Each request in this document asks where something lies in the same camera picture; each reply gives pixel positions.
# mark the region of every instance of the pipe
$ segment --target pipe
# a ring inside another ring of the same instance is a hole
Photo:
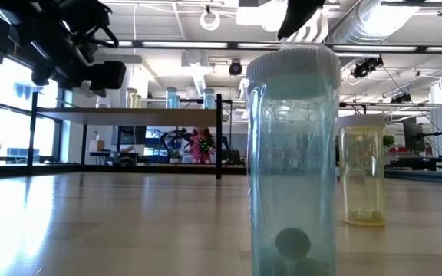
[[[356,3],[354,3],[353,4],[353,6],[350,8],[350,9],[348,9],[345,13],[344,13],[344,15],[342,15],[342,17],[340,17],[338,20],[337,20],[337,22],[335,22],[335,24],[333,24],[331,27],[330,27],[330,30],[329,30],[329,33],[330,34],[333,34],[334,33],[334,31],[338,28],[338,27],[340,27],[340,25],[342,24],[342,22],[351,14],[351,12],[352,11],[354,11],[354,9],[356,8],[356,7],[358,7],[359,6],[359,4],[361,4],[361,1],[362,0],[357,0],[356,1]]]
[[[380,43],[400,29],[418,7],[381,6],[382,0],[362,0],[328,37],[328,43]]]

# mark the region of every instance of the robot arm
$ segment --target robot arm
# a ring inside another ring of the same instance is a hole
[[[110,13],[98,0],[0,0],[0,18],[10,24],[10,39],[19,47],[32,44],[45,58],[34,67],[35,84],[47,85],[53,78],[62,87],[79,87],[88,80],[101,97],[106,88],[120,88],[126,72],[122,62],[91,65],[97,44],[118,46],[108,28]],[[98,29],[114,43],[96,40]]]

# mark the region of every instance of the ceiling duct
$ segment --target ceiling duct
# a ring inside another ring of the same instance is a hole
[[[184,74],[193,78],[197,95],[199,95],[199,97],[203,97],[204,88],[207,87],[204,76],[209,73],[207,53],[203,53],[199,50],[188,50],[183,52],[182,70]]]
[[[418,7],[382,6],[383,0],[362,0],[328,37],[328,43],[380,43],[395,33]]]

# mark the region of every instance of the translucent cylinder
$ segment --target translucent cylinder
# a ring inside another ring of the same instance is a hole
[[[335,276],[340,62],[324,46],[248,67],[252,275]]]
[[[175,108],[180,108],[180,95],[176,96]]]
[[[167,87],[167,108],[173,109],[176,107],[176,88],[175,87]]]
[[[141,108],[141,103],[142,103],[142,96],[136,94],[136,97],[134,99],[134,108]]]
[[[383,226],[384,147],[382,115],[352,115],[337,122],[344,221]]]
[[[127,88],[127,108],[134,108],[134,101],[136,100],[137,89]]]
[[[216,102],[214,100],[214,89],[206,88],[204,89],[204,109],[216,109]]]
[[[110,108],[111,107],[111,99],[107,95],[106,97],[97,97],[97,105],[96,108]]]

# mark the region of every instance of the yellow object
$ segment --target yellow object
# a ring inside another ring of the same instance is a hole
[[[344,221],[383,226],[384,147],[382,115],[353,115],[337,122]]]
[[[88,148],[91,152],[97,152],[105,150],[105,141],[103,140],[91,140]]]

